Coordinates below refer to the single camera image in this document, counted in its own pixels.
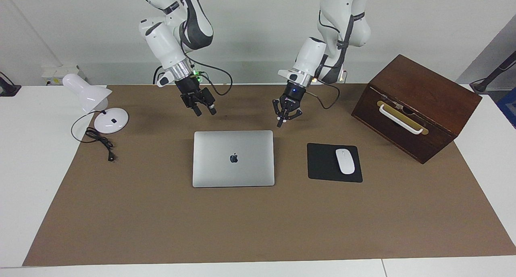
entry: dark brown wooden chest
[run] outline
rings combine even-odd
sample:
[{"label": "dark brown wooden chest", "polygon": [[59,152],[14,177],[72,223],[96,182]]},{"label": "dark brown wooden chest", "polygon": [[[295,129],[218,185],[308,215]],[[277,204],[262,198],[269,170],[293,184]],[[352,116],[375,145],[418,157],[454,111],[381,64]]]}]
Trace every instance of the dark brown wooden chest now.
[{"label": "dark brown wooden chest", "polygon": [[398,55],[369,82],[352,115],[425,163],[459,135],[480,100]]}]

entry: white robotic arm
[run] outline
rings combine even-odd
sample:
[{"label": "white robotic arm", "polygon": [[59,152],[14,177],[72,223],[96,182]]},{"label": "white robotic arm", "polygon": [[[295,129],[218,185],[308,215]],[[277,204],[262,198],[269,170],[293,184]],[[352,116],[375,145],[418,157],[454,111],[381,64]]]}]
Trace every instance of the white robotic arm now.
[{"label": "white robotic arm", "polygon": [[323,40],[308,38],[293,69],[278,72],[287,79],[282,96],[273,100],[278,127],[302,115],[300,102],[312,81],[337,82],[349,45],[361,47],[367,42],[371,30],[365,20],[365,3],[366,0],[320,0],[317,27]]},{"label": "white robotic arm", "polygon": [[207,88],[201,90],[186,53],[212,43],[213,29],[201,8],[199,0],[146,0],[164,12],[164,16],[140,21],[140,34],[145,38],[154,56],[165,71],[157,85],[163,87],[175,82],[181,98],[197,116],[201,110],[197,103],[208,107],[212,115],[214,97]]}]

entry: laptop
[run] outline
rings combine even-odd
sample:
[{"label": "laptop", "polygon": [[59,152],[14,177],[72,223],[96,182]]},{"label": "laptop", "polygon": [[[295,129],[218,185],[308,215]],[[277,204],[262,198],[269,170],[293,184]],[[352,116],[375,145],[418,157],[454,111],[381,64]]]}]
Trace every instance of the laptop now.
[{"label": "laptop", "polygon": [[274,185],[272,131],[195,132],[193,141],[193,187]]}]

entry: apple logo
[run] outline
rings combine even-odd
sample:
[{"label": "apple logo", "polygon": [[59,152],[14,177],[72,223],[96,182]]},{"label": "apple logo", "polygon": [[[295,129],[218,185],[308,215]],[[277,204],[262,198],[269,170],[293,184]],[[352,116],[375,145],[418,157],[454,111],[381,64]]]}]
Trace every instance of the apple logo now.
[{"label": "apple logo", "polygon": [[237,163],[238,162],[237,157],[238,157],[238,155],[235,153],[235,154],[229,156],[229,161],[231,161],[231,163]]}]

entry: lamp shade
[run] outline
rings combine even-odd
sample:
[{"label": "lamp shade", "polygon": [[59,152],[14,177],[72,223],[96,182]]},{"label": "lamp shade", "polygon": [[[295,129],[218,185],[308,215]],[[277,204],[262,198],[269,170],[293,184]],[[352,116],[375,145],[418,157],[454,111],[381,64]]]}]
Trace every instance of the lamp shade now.
[{"label": "lamp shade", "polygon": [[79,103],[86,113],[107,108],[107,97],[112,92],[111,90],[90,85],[79,75],[73,73],[63,77],[63,85],[78,95]]}]

